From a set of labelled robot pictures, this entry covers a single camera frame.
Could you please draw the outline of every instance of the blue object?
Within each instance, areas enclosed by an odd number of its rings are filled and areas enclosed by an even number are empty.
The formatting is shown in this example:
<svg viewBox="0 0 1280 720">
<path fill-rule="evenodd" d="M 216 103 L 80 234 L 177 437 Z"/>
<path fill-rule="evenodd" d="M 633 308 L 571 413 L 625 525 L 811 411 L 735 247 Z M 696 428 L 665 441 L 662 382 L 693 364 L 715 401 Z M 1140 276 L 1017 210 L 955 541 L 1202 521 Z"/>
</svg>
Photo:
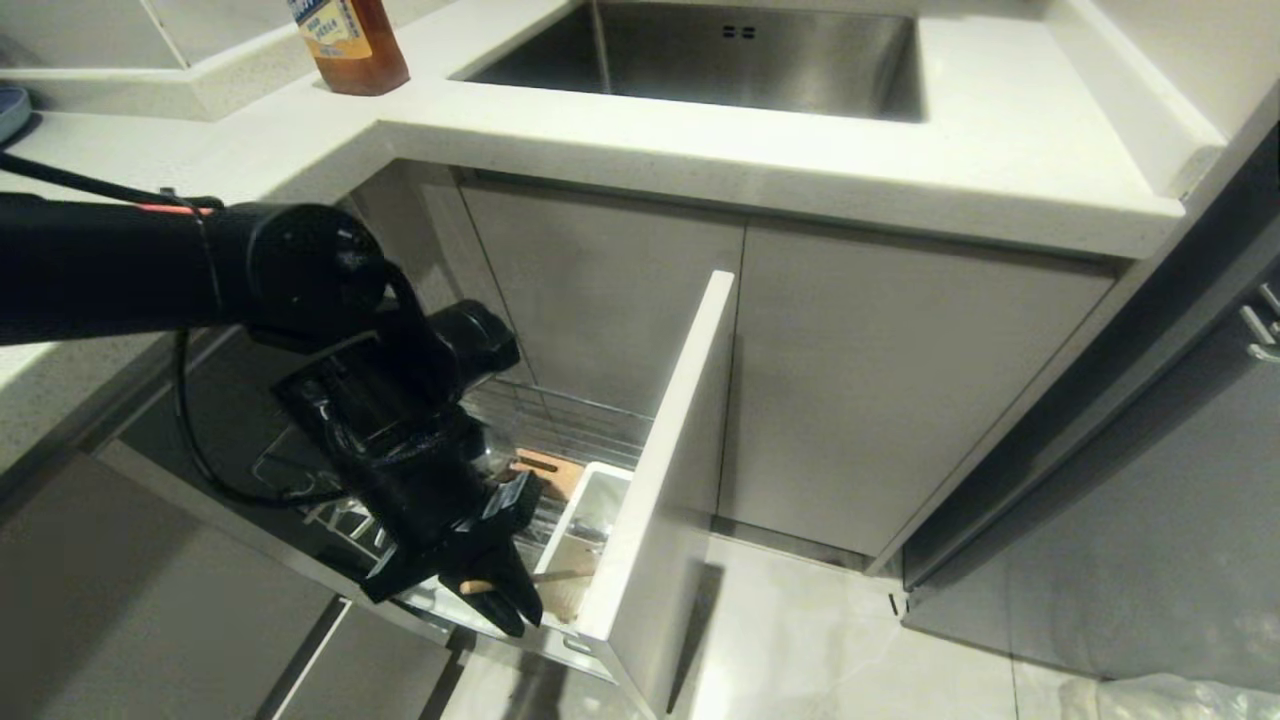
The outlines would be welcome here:
<svg viewBox="0 0 1280 720">
<path fill-rule="evenodd" d="M 13 137 L 31 118 L 31 96 L 20 87 L 0 87 L 0 142 Z"/>
</svg>

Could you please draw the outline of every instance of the wall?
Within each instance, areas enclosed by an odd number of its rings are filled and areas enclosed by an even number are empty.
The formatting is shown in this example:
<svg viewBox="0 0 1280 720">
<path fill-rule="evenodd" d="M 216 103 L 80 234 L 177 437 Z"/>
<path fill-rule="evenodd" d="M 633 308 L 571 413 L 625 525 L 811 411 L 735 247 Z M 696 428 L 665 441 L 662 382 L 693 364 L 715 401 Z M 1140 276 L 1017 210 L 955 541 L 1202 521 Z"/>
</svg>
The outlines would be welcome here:
<svg viewBox="0 0 1280 720">
<path fill-rule="evenodd" d="M 0 67 L 178 69 L 182 61 L 138 0 L 6 0 Z"/>
<path fill-rule="evenodd" d="M 1094 0 L 1226 137 L 1280 77 L 1276 0 Z"/>
<path fill-rule="evenodd" d="M 403 26 L 452 0 L 384 0 Z M 285 0 L 0 3 L 0 68 L 182 69 L 291 24 Z"/>
</svg>

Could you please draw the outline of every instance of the black cable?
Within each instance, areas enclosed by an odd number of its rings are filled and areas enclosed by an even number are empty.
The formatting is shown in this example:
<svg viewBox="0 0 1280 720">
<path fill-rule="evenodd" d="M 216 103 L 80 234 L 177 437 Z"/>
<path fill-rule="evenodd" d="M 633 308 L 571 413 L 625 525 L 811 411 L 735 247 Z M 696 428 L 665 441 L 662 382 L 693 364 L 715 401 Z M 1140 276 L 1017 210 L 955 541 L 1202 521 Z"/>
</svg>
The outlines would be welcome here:
<svg viewBox="0 0 1280 720">
<path fill-rule="evenodd" d="M 205 478 L 205 482 L 214 491 L 241 505 L 273 509 L 321 505 L 342 500 L 351 495 L 347 491 L 332 491 L 301 497 L 262 497 L 237 489 L 219 477 L 212 465 L 209 464 L 209 459 L 205 457 L 205 452 L 200 448 L 195 428 L 191 424 L 191 411 L 187 407 L 187 343 L 189 337 L 191 332 L 186 329 L 174 331 L 173 333 L 173 414 L 178 421 L 178 433 L 182 436 L 182 445 L 186 447 L 187 455 L 191 456 L 196 470 L 200 471 L 200 475 Z"/>
<path fill-rule="evenodd" d="M 204 245 L 205 258 L 209 261 L 210 279 L 214 286 L 214 297 L 218 301 L 218 306 L 221 307 L 223 299 L 221 287 L 218 283 L 218 266 L 214 263 L 212 247 L 210 247 L 209 237 L 205 233 L 205 219 L 204 215 L 201 215 L 201 209 L 189 200 L 178 197 L 177 195 L 147 192 L 145 190 L 100 181 L 79 173 L 46 165 L 44 163 L 36 163 L 35 160 L 26 160 L 3 151 L 0 151 L 0 170 L 8 170 L 17 176 L 69 187 L 72 190 L 79 190 L 82 192 L 101 195 L 102 197 L 122 200 L 124 202 L 141 205 L 178 205 L 186 208 L 191 211 L 191 215 L 196 220 L 196 225 L 200 229 L 200 240 Z M 239 491 L 219 477 L 212 465 L 210 465 L 209 459 L 205 457 L 204 450 L 200 448 L 195 428 L 191 424 L 191 411 L 187 407 L 187 345 L 189 338 L 191 332 L 187 329 L 175 331 L 173 336 L 173 411 L 174 419 L 178 423 L 178 434 L 182 436 L 182 443 L 186 446 L 187 455 L 191 456 L 191 461 L 196 465 L 196 470 L 200 471 L 201 477 L 205 478 L 205 482 L 207 482 L 215 492 L 242 505 L 274 509 L 321 505 L 334 500 L 342 500 L 351 495 L 347 491 L 333 491 L 288 498 L 262 497 Z"/>
<path fill-rule="evenodd" d="M 134 202 L 140 205 L 182 205 L 182 202 L 174 202 L 174 199 L 168 195 L 147 192 L 145 190 L 115 184 L 114 182 L 100 181 L 79 173 L 37 163 L 35 160 L 18 158 L 17 155 L 10 155 L 8 152 L 0 152 L 0 170 L 8 170 L 15 176 L 51 184 L 60 184 L 72 190 L 101 195 L 102 197 L 111 197 L 124 202 Z"/>
</svg>

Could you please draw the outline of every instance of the pull-out drawer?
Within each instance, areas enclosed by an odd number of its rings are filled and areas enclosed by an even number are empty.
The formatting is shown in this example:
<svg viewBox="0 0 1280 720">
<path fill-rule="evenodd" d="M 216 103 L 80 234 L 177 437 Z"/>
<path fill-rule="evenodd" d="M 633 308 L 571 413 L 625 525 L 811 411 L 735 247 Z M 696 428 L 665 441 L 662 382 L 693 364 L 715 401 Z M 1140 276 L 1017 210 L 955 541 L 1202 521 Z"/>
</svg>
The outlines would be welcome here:
<svg viewBox="0 0 1280 720">
<path fill-rule="evenodd" d="M 375 610 L 420 634 L 433 633 L 420 618 L 439 619 L 543 653 L 611 679 L 648 715 L 662 716 L 716 509 L 733 279 L 731 273 L 712 274 L 652 419 L 623 414 L 622 421 L 611 424 L 614 411 L 609 409 L 513 386 L 495 386 L 480 400 L 465 402 L 481 419 L 485 413 L 502 413 L 494 398 L 503 396 L 516 405 L 540 407 L 549 421 L 522 424 L 513 439 L 586 464 L 547 542 L 526 560 L 545 580 L 539 584 L 547 606 L 540 629 L 507 638 L 434 580 Z M 163 415 L 161 410 L 152 419 L 156 425 L 150 434 L 145 427 L 127 430 L 100 457 L 289 568 L 362 600 L 355 582 L 314 557 L 301 528 L 264 527 L 257 514 L 230 509 L 193 487 L 198 483 L 191 482 L 180 456 L 157 457 L 163 454 L 150 436 L 160 432 Z M 613 437 L 611 427 L 617 428 Z M 310 520 L 314 529 L 320 519 Z M 370 538 L 361 542 L 364 551 L 372 551 Z"/>
</svg>

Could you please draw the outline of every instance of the cabinet panel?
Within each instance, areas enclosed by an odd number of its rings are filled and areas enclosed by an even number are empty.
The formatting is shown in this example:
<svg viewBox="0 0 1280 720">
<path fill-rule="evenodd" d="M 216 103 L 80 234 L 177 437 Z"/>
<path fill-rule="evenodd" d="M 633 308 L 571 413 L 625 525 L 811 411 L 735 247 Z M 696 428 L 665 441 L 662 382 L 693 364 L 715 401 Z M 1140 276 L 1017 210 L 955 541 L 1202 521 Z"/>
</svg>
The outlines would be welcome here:
<svg viewBox="0 0 1280 720">
<path fill-rule="evenodd" d="M 448 650 L 349 602 L 326 638 L 273 720 L 417 720 L 449 664 Z"/>
<path fill-rule="evenodd" d="M 73 455 L 0 527 L 3 717 L 250 717 L 333 593 Z"/>
<path fill-rule="evenodd" d="M 739 270 L 744 220 L 515 184 L 462 192 L 536 383 L 652 416 L 707 277 Z"/>
<path fill-rule="evenodd" d="M 580 639 L 645 717 L 667 717 L 722 475 L 733 275 L 714 273 L 582 600 Z"/>
<path fill-rule="evenodd" d="M 1112 282 L 1084 263 L 753 223 L 719 512 L 879 553 Z"/>
</svg>

